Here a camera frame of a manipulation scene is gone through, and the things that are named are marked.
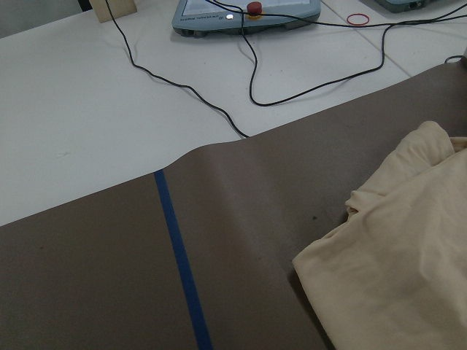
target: gray device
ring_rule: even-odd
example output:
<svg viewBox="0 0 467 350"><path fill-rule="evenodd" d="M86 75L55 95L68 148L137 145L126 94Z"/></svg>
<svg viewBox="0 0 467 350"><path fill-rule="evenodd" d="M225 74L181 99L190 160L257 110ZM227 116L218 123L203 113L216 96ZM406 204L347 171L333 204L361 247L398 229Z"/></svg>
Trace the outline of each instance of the gray device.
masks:
<svg viewBox="0 0 467 350"><path fill-rule="evenodd" d="M239 6L245 12L250 3L245 0L224 0L221 2ZM263 0L261 4L262 14L284 14L316 20L321 13L320 0ZM300 20L286 17L244 16L244 32L246 34L275 26L292 29L306 24ZM180 0L172 20L172 27L183 36L204 36L212 32L240 34L242 15L225 11L204 0Z"/></svg>
<svg viewBox="0 0 467 350"><path fill-rule="evenodd" d="M391 12L403 12L410 11L412 9L420 9L428 5L431 0L419 0L419 1L410 1L410 0L376 0L386 9Z"/></svg>

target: white surface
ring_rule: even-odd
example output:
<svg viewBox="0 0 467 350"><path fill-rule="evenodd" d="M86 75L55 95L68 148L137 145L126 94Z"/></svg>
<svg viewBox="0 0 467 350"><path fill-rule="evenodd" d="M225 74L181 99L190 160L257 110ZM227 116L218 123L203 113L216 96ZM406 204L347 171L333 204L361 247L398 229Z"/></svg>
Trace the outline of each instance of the white surface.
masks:
<svg viewBox="0 0 467 350"><path fill-rule="evenodd" d="M422 9L392 13L375 0L323 1L343 20L352 13L368 15L370 17L368 24L436 18L467 4L466 0L437 0ZM467 15L467 8L450 17L458 15ZM381 47L382 29L361 28L358 32L375 47ZM386 54L411 76L443 63L452 55L462 55L466 47L467 18L421 26L397 26L390 29L386 37Z"/></svg>
<svg viewBox="0 0 467 350"><path fill-rule="evenodd" d="M388 61L377 73L257 107L248 99L252 62L239 36L181 37L171 29L176 0L136 5L118 22L137 63L191 84L250 135L408 77ZM320 19L343 23L325 5ZM251 42L263 102L379 63L379 51L352 29L271 30ZM443 44L431 50L446 55ZM158 170L201 145L239 139L189 93L131 67L113 23L100 24L92 12L0 39L0 82L0 224Z"/></svg>

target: blue tape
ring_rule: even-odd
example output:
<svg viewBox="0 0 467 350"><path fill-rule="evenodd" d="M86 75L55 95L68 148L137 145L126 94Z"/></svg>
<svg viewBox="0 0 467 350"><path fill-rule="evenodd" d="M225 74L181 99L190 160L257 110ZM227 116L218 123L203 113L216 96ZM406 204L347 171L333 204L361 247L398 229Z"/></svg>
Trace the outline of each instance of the blue tape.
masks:
<svg viewBox="0 0 467 350"><path fill-rule="evenodd" d="M190 262L188 261L187 252L183 244L183 239L180 234L180 229L175 216L175 210L170 198L169 188L167 187L166 177L163 171L154 173L155 183L159 190L159 198L161 199L162 209L166 218L167 228L172 242L172 248L175 253L178 271L182 279L183 291L187 301L188 310L190 312L191 324L195 332L198 349L212 350L211 338L207 329L206 321L204 320L203 309L199 301L198 292L196 291L195 280L191 273Z"/></svg>

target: red button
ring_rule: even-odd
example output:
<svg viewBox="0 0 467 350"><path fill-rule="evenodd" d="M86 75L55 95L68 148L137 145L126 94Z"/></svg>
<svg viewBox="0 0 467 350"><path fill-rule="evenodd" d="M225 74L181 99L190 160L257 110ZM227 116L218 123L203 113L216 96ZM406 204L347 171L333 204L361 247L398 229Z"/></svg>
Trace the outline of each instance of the red button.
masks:
<svg viewBox="0 0 467 350"><path fill-rule="evenodd" d="M253 16L258 16L263 11L263 5L259 1L250 2L247 5L247 11Z"/></svg>

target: red rubber band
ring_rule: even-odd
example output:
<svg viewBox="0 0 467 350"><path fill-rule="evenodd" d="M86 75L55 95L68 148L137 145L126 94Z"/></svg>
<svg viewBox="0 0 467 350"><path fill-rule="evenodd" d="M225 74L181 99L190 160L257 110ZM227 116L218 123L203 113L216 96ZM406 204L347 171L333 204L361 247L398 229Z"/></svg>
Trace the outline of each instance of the red rubber band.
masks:
<svg viewBox="0 0 467 350"><path fill-rule="evenodd" d="M362 16L366 19L366 22L363 22L363 23L353 23L352 21L350 21L350 18L354 17L354 16ZM347 17L347 23L351 24L352 26L364 26L365 24L368 24L370 22L370 17L368 15L365 15L364 13L352 13L351 15L349 15Z"/></svg>

